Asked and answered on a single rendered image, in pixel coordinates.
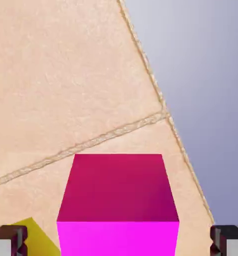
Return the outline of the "small magenta cube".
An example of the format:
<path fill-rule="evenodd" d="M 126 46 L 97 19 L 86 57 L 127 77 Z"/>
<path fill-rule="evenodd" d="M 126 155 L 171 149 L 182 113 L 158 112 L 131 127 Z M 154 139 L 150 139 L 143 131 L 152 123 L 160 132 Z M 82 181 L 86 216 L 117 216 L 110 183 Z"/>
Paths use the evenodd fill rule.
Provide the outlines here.
<path fill-rule="evenodd" d="M 61 256 L 175 256 L 179 217 L 160 154 L 76 154 L 57 217 Z"/>

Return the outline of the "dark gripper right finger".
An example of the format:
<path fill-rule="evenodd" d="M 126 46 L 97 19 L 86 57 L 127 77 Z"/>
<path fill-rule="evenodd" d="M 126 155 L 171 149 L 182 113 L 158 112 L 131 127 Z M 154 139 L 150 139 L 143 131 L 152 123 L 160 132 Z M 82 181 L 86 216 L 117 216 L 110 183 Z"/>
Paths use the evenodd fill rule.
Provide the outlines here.
<path fill-rule="evenodd" d="M 213 225 L 210 238 L 210 256 L 238 256 L 238 225 Z"/>

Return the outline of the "small yellow cube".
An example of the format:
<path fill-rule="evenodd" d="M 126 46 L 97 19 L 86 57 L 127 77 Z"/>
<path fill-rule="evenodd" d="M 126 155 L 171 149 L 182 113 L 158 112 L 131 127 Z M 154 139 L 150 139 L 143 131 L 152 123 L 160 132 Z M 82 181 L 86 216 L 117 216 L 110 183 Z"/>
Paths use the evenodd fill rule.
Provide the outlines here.
<path fill-rule="evenodd" d="M 32 217 L 13 223 L 14 225 L 27 227 L 27 256 L 61 256 L 59 248 L 40 228 Z"/>

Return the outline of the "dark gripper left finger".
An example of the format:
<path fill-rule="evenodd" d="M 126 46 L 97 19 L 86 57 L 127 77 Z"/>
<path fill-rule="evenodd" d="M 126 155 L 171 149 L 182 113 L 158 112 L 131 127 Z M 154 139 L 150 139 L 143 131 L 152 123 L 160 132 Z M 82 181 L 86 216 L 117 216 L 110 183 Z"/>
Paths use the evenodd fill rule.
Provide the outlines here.
<path fill-rule="evenodd" d="M 0 256 L 28 256 L 24 225 L 0 225 Z"/>

